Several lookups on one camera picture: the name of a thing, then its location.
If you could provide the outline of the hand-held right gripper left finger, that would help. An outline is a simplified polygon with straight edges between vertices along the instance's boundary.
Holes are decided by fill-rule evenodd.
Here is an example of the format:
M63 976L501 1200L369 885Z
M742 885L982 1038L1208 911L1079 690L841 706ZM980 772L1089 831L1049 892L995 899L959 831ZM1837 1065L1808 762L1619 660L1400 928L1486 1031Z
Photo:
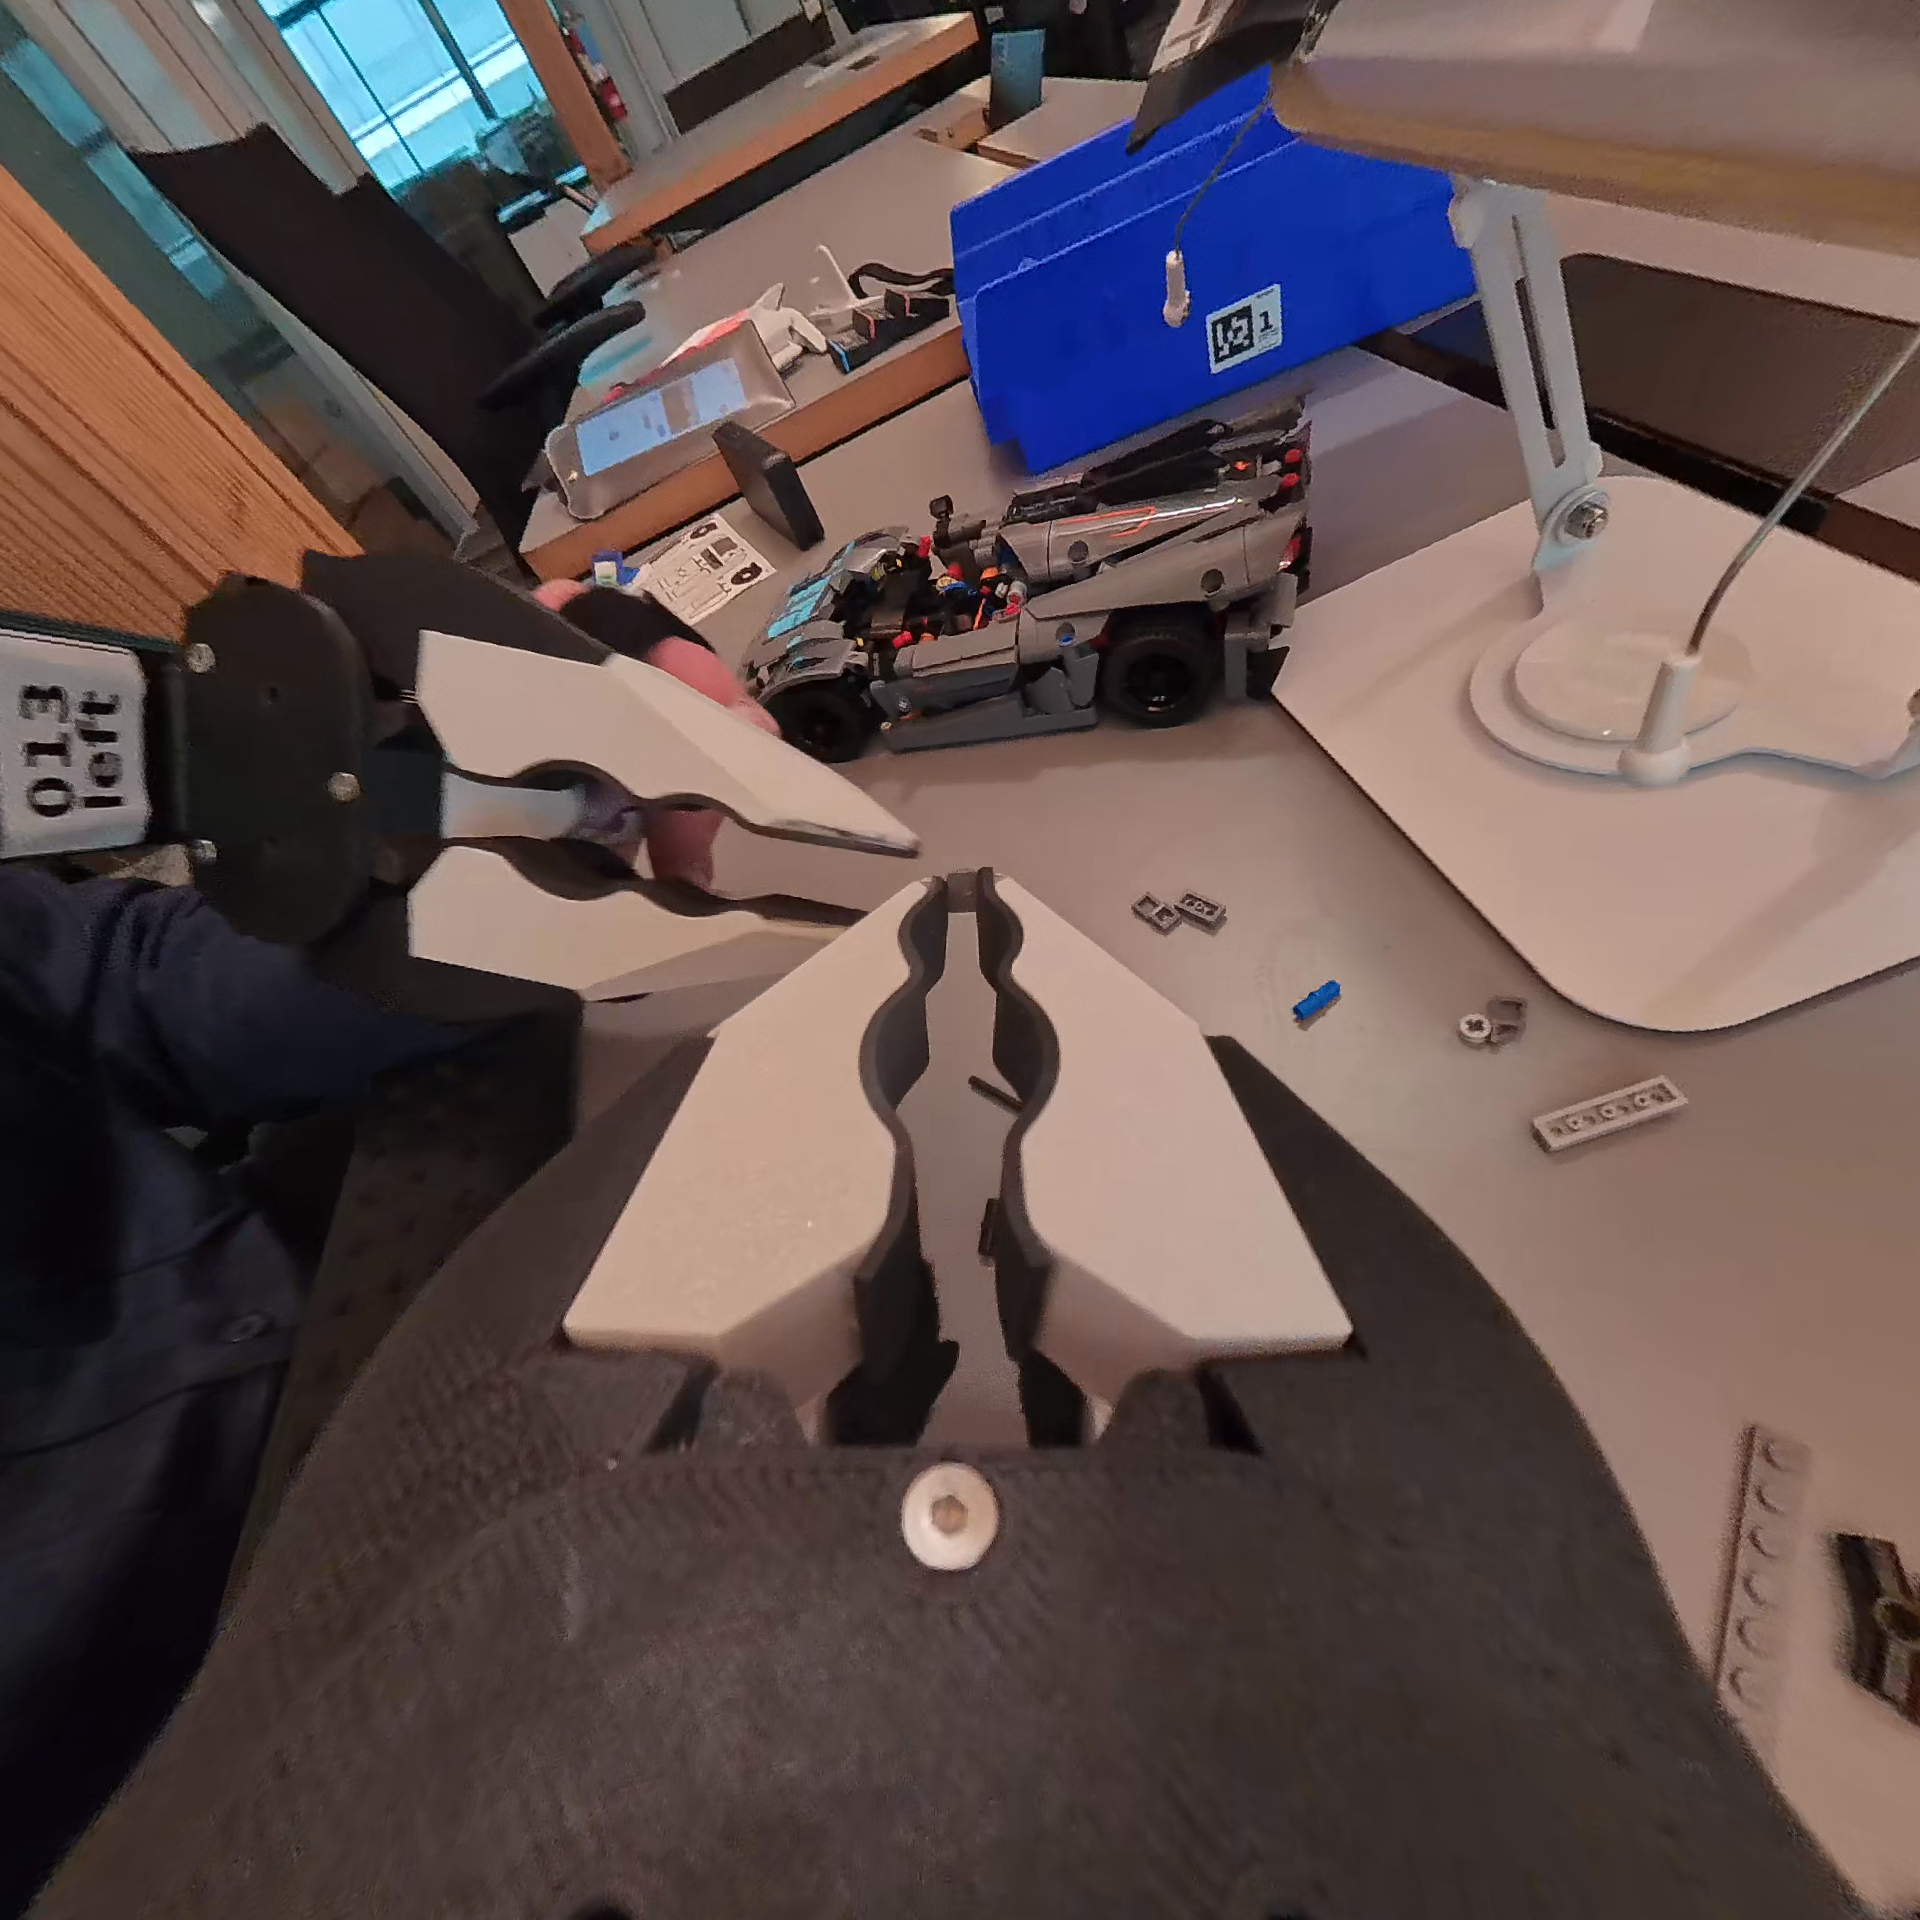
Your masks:
M708 1034L571 1345L769 1379L841 1445L921 1440L955 1345L900 1107L932 1060L947 921L947 882L910 882Z

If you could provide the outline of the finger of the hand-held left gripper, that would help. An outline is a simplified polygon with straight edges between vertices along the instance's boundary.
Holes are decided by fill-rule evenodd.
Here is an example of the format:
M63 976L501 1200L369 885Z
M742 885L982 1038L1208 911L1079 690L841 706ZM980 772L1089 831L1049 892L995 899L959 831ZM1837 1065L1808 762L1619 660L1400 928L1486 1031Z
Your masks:
M808 899L718 899L600 845L491 841L439 854L410 892L410 952L615 1003L794 969L867 919Z
M650 662L421 631L416 702L450 772L472 780L571 773L650 806L706 806L766 841L921 854L921 837L841 772Z

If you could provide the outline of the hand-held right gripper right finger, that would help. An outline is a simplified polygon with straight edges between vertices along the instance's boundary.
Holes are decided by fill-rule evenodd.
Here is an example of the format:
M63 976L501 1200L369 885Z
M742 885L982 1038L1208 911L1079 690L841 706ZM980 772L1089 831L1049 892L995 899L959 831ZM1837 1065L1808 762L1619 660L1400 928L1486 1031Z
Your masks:
M1346 1349L1203 1027L1015 878L976 875L976 948L1019 1104L994 1262L1028 1445L1081 1445L1149 1372Z

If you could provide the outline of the person's left forearm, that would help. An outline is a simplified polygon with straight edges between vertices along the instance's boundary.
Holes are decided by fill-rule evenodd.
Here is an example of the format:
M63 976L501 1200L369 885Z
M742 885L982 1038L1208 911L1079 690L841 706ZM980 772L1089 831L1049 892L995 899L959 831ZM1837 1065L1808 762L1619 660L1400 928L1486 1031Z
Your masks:
M361 996L188 890L3 869L3 1150L57 1150L94 1104L162 1131L287 1120L515 1027Z

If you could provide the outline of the long light grey lego beam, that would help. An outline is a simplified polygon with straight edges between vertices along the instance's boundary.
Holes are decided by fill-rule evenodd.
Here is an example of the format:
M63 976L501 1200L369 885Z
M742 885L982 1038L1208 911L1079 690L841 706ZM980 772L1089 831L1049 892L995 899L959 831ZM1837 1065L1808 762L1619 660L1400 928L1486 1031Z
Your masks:
M1780 1729L1808 1487L1807 1445L1765 1425L1745 1432L1710 1669L1721 1712L1760 1760Z

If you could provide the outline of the person's left hand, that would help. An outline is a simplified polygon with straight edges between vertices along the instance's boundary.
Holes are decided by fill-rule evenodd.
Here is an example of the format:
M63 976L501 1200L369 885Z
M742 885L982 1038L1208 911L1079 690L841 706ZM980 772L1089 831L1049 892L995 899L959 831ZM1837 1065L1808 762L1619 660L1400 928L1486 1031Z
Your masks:
M534 599L560 612L583 633L622 658L650 662L683 685L728 709L738 723L778 735L778 723L756 706L735 670L672 612L650 596L586 580L546 580ZM657 878L713 890L713 845L722 821L706 810L667 806L646 812L644 845Z

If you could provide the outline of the white printed sheet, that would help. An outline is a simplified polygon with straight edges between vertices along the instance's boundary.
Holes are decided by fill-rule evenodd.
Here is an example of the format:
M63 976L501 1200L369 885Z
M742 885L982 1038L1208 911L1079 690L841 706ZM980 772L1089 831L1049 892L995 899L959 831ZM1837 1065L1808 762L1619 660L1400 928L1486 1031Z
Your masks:
M704 516L637 563L637 590L688 628L769 580L778 567L728 516Z

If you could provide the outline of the clear plastic packet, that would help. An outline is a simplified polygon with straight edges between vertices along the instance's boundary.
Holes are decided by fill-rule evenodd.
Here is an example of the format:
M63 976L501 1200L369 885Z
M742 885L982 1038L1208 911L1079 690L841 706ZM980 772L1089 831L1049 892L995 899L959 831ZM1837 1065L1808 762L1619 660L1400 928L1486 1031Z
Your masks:
M718 355L683 355L560 425L546 462L571 518L600 518L667 476L717 455L717 431L762 431L794 412L769 352L744 342Z

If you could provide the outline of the black office chair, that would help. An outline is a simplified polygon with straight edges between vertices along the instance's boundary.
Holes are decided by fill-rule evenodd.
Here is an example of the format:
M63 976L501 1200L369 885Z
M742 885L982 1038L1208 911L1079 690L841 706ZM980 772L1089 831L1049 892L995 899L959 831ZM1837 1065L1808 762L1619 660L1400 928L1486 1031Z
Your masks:
M443 252L380 180L334 192L268 123L192 151L134 151L140 177L273 302L416 423L475 486L506 552L549 485L591 350L644 302L538 327Z

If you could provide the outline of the light grey printed tile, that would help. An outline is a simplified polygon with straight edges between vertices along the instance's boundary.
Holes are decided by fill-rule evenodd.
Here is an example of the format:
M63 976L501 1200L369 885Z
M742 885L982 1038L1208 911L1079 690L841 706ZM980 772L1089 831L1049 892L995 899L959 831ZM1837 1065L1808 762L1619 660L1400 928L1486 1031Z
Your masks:
M1544 1153L1571 1153L1597 1141L1618 1141L1631 1131L1644 1131L1690 1107L1690 1094L1665 1078L1653 1076L1619 1091L1600 1091L1567 1107L1532 1116L1529 1131Z

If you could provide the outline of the person's dark blue shirt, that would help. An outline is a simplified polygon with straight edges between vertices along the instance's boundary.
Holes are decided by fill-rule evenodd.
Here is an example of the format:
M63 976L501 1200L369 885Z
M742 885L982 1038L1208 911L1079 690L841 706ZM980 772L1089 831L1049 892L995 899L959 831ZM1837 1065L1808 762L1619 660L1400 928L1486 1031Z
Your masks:
M118 1113L3 1166L3 1896L24 1901L214 1637L302 1318L240 1188Z

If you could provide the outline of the blue plastic bin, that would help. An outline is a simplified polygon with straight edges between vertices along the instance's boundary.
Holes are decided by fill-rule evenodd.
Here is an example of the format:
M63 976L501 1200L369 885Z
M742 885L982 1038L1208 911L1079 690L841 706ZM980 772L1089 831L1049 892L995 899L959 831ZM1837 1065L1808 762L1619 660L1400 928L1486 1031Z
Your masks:
M1476 295L1455 182L1300 141L1265 72L1127 137L950 216L972 400L1033 474Z

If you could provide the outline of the wooden table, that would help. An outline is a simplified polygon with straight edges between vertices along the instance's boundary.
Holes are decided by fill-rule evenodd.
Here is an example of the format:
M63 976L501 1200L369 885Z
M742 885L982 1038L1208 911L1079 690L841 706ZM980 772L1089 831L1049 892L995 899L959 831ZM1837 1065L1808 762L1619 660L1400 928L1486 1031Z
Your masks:
M622 244L661 235L694 205L976 47L972 14L934 14L853 32L824 67L794 68L722 108L600 190L583 244L591 259L603 259Z

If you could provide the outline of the black piece with orange stripe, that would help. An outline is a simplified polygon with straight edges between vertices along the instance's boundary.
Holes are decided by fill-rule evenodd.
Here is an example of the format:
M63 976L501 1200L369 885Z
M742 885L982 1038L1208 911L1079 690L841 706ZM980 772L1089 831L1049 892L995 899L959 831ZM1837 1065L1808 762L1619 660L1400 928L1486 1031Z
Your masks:
M1849 1677L1916 1729L1916 1584L1893 1542L1832 1534L1849 1604Z

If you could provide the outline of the black desk mat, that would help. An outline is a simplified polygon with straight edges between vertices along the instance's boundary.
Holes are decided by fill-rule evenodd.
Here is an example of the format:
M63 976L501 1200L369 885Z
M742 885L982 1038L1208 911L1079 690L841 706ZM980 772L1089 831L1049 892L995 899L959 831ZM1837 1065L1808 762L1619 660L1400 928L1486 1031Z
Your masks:
M1765 516L1916 324L1571 254L1565 290L1597 443Z

